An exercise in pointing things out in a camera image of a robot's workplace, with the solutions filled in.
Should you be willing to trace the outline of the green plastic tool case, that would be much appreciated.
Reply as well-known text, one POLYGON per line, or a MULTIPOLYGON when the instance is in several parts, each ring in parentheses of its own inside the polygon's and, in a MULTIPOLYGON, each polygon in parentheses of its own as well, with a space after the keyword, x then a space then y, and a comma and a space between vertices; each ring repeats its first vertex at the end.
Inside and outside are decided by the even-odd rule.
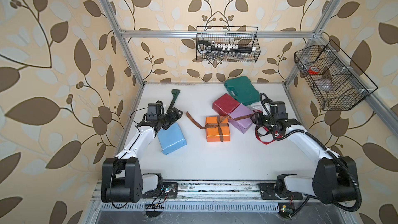
POLYGON ((255 89, 247 76, 228 79, 224 82, 224 86, 232 98, 245 106, 260 101, 260 92, 255 89))

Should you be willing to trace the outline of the orange gift box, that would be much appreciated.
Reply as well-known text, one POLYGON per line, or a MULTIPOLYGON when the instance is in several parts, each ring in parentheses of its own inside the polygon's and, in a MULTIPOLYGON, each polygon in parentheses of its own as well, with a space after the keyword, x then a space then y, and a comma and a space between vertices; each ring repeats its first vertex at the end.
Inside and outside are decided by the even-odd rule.
POLYGON ((205 122, 207 142, 229 142, 230 128, 226 116, 207 117, 205 122))

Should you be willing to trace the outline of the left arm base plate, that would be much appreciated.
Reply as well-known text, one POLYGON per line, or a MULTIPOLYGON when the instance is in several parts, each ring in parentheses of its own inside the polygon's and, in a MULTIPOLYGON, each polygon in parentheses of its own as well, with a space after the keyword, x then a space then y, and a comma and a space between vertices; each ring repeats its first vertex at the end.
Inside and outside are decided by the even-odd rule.
POLYGON ((162 186, 158 186, 157 189, 148 191, 143 194, 143 199, 155 199, 156 197, 164 197, 167 195, 167 199, 176 199, 178 195, 178 182, 163 182, 162 186))

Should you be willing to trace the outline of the socket set rail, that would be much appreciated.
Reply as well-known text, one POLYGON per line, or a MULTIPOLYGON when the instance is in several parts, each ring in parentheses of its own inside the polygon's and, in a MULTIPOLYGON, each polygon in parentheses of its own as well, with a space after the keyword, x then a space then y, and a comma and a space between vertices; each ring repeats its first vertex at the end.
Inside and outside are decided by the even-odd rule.
POLYGON ((251 54, 256 52, 256 47, 240 47, 234 44, 218 44, 215 42, 209 42, 205 40, 200 40, 197 42, 197 51, 201 55, 210 55, 218 53, 243 53, 251 54))

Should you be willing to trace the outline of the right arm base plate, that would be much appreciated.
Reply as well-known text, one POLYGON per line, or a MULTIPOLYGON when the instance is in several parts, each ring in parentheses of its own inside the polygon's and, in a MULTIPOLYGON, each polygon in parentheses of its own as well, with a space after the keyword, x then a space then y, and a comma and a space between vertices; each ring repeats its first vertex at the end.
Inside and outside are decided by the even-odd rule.
POLYGON ((258 184, 262 200, 303 200, 303 195, 291 192, 276 182, 258 184))

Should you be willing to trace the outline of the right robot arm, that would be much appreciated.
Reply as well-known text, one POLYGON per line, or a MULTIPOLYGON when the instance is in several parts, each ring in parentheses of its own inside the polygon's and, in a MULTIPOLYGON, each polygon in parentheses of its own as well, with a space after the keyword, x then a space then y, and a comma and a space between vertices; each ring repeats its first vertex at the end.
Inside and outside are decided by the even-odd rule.
POLYGON ((274 186, 268 190, 280 199, 299 193, 323 204, 333 204, 344 211, 358 211, 362 205, 362 195, 354 160, 327 148, 298 120, 289 118, 284 102, 274 102, 261 93, 260 103, 263 110, 256 110, 251 117, 256 128, 265 128, 266 134, 271 135, 274 142, 291 141, 316 166, 312 177, 279 175, 274 186))

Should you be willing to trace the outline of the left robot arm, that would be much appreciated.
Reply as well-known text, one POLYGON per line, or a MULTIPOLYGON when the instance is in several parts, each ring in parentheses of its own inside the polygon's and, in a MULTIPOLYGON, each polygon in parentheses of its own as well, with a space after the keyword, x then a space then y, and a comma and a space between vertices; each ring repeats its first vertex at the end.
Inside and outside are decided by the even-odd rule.
POLYGON ((161 174, 143 174, 140 159, 148 145, 161 130, 167 130, 179 120, 183 112, 174 107, 167 110, 163 102, 149 103, 147 113, 135 126, 137 132, 126 140, 124 148, 102 165, 101 200, 104 203, 136 203, 143 195, 159 197, 167 190, 161 174))

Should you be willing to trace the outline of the purple gift box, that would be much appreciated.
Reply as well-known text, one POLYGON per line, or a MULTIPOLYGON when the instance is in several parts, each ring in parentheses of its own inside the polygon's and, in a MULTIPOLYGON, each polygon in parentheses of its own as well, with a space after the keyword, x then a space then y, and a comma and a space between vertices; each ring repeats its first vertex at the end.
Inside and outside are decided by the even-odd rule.
POLYGON ((246 133, 253 125, 251 120, 255 112, 240 104, 233 112, 229 114, 229 124, 237 128, 241 133, 246 133))

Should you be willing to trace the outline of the white ribbon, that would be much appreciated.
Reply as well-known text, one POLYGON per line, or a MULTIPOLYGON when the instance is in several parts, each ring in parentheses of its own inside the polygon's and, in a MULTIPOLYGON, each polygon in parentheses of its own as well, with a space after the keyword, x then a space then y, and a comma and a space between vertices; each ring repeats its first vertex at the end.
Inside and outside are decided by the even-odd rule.
POLYGON ((261 112, 261 113, 264 112, 263 107, 259 102, 249 105, 248 107, 254 112, 261 112))

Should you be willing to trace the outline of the brown ribbon bow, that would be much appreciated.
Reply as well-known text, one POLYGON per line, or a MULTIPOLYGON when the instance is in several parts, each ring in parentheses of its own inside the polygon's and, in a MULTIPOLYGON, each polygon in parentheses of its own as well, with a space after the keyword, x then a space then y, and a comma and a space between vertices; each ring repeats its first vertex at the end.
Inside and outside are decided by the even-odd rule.
POLYGON ((240 121, 244 119, 249 119, 254 114, 243 115, 241 117, 232 118, 229 115, 217 116, 217 117, 207 117, 205 125, 200 125, 190 114, 186 112, 186 116, 189 120, 199 129, 206 131, 207 142, 230 142, 230 128, 229 120, 240 121))

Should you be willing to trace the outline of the aluminium front rail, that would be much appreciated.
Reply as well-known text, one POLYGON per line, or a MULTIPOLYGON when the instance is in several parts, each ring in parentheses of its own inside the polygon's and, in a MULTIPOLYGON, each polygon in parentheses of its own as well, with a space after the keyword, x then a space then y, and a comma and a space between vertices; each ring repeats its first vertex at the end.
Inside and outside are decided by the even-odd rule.
POLYGON ((165 180, 164 188, 171 187, 168 201, 301 201, 305 195, 298 192, 275 195, 275 181, 233 180, 165 180))

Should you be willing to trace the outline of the blue gift box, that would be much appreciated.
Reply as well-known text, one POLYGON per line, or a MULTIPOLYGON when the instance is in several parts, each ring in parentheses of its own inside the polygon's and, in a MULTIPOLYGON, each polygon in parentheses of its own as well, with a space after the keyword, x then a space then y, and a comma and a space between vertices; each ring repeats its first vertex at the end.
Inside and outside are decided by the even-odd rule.
POLYGON ((187 145, 178 123, 172 124, 167 130, 161 129, 157 137, 164 155, 168 155, 187 145))

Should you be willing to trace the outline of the red ribbon bow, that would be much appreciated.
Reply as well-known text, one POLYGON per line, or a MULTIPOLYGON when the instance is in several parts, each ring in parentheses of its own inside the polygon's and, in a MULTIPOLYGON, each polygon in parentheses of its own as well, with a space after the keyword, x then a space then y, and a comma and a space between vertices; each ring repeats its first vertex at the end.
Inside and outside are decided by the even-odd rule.
POLYGON ((264 145, 269 145, 276 140, 272 138, 272 133, 267 127, 256 125, 255 127, 256 139, 264 145))

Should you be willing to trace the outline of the red object in basket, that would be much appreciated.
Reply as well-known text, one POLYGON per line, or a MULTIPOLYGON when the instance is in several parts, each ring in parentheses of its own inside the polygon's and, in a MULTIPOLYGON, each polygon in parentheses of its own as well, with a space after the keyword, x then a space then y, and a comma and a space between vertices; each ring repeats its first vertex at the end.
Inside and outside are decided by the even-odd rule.
POLYGON ((318 67, 316 67, 316 66, 310 66, 310 67, 308 68, 308 73, 309 73, 310 75, 319 75, 320 69, 319 69, 318 67))

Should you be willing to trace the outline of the dark red gift box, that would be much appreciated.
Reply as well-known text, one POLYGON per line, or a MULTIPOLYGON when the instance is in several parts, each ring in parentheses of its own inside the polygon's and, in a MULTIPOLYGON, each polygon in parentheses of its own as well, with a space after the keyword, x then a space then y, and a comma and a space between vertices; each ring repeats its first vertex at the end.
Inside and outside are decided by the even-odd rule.
POLYGON ((213 102, 212 108, 218 115, 226 116, 230 115, 239 105, 240 103, 236 99, 225 93, 213 102))

